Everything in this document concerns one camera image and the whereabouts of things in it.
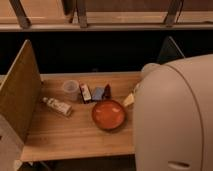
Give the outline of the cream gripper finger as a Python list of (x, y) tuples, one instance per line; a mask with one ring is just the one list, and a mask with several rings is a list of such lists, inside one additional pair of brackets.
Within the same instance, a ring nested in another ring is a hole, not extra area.
[(134, 94), (130, 93), (123, 101), (123, 105), (125, 107), (130, 106), (131, 104), (134, 103)]

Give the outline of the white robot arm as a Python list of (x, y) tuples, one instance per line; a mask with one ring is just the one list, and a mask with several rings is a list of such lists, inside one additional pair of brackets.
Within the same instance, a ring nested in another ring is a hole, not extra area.
[(132, 105), (137, 171), (213, 171), (213, 54), (145, 65)]

